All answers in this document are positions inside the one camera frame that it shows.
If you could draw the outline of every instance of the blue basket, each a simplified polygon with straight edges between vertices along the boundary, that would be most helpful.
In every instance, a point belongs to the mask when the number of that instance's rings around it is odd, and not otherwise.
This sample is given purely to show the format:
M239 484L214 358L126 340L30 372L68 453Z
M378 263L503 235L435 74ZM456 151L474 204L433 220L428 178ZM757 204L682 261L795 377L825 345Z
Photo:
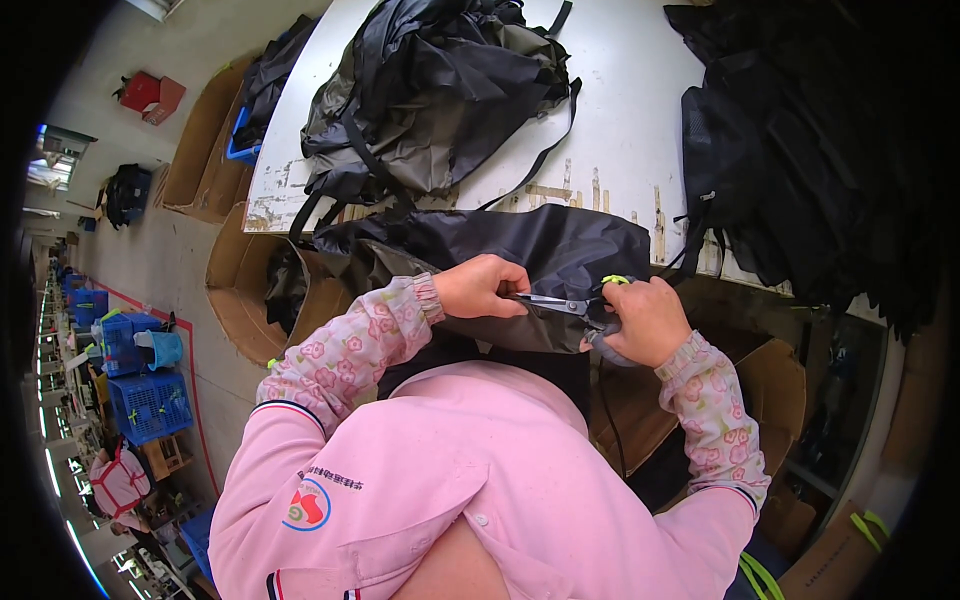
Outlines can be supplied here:
M206 556L206 550L210 547L210 522L212 520L213 509L194 516L180 526L180 535L186 545L190 546L190 552L193 553L193 558L197 561L200 571L210 580L211 584L216 586L213 581L213 573L210 572L210 559Z
M104 328L104 371L107 377L141 372L146 365L133 343L133 334L160 329L160 319L144 313L120 313L106 321Z
M250 120L250 111L247 107L240 107L240 113L237 114L237 122L233 124L233 131L230 133L230 142L227 144L227 158L230 160L240 160L246 162L251 167L256 166L256 158L260 155L260 148L263 144L257 144L247 150L233 150L233 135L237 130L247 125Z
M133 445L170 435L193 424L183 375L152 372L108 379L117 427Z
M76 290L72 300L74 317L80 327L90 327L109 311L110 294L104 290Z
M170 367L183 357L183 340L178 333L159 331L147 333L154 341L154 362L147 365L151 371L156 371L160 367Z

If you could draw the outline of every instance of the woman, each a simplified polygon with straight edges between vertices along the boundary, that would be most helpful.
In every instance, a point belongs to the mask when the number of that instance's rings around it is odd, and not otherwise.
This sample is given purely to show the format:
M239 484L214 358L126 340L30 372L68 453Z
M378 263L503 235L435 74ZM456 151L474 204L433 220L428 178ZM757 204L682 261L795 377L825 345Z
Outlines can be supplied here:
M661 279L603 294L623 323L609 343L656 367L660 404L686 432L690 495L662 515L590 445L568 394L532 372L455 362L353 410L444 315L525 314L504 290L530 282L491 255L395 277L286 351L257 390L213 518L221 595L723 596L770 479L731 361L690 330Z
M112 518L110 530L114 535L136 529L150 532L150 525L133 509L138 507L152 490L152 482L147 471L137 460L127 441L123 438L116 445L116 458L110 460L106 448L100 448L89 477L93 488L93 498L101 512Z

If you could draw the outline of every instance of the scissors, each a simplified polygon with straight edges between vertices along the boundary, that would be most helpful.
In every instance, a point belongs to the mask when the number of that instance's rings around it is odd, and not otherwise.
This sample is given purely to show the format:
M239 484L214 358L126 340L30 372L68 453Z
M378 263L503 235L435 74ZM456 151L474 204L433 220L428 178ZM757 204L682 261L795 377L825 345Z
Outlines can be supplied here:
M527 306L536 306L546 310L565 313L579 317L586 324L584 339L591 344L600 355L619 367L638 367L639 364L623 356L604 340L620 330L620 318L613 312L607 312L605 301L602 298L590 300L564 300L550 298L536 294L511 294L509 300L516 300Z

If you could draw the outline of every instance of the red box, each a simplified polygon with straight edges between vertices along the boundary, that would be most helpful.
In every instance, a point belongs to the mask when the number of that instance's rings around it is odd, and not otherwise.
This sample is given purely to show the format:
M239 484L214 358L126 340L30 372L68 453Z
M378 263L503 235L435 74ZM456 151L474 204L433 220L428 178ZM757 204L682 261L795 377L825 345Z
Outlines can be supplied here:
M186 88L169 77L157 79L139 71L126 84L120 104L140 113L151 125L159 125L177 110Z

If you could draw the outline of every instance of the white table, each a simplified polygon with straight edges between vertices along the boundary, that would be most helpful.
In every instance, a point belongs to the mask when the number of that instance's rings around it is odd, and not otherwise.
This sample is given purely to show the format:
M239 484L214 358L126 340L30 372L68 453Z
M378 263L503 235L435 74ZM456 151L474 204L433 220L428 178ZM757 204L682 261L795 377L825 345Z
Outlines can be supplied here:
M306 200L303 187L312 159L300 152L300 128L306 123L317 88L340 63L344 49L376 0L335 0L307 41L283 89L264 137L247 203L247 233L285 233ZM562 0L528 0L523 8L531 26L549 27ZM579 0L558 40L570 58L570 79L583 90L577 120L567 140L544 163L535 181L496 209L532 210L545 203L602 210L650 231L650 262L668 264L684 247L686 214L681 145L680 98L703 81L704 66L684 46L656 0ZM566 130L567 103L546 118L527 121L479 169L446 199L426 198L423 208L473 209L512 189L534 158ZM332 204L322 199L307 221L312 231ZM373 210L350 205L342 219L358 219ZM709 237L698 271L716 276L721 257ZM759 279L742 271L727 252L721 277L753 287ZM773 292L791 295L789 282ZM883 324L866 299L850 312Z

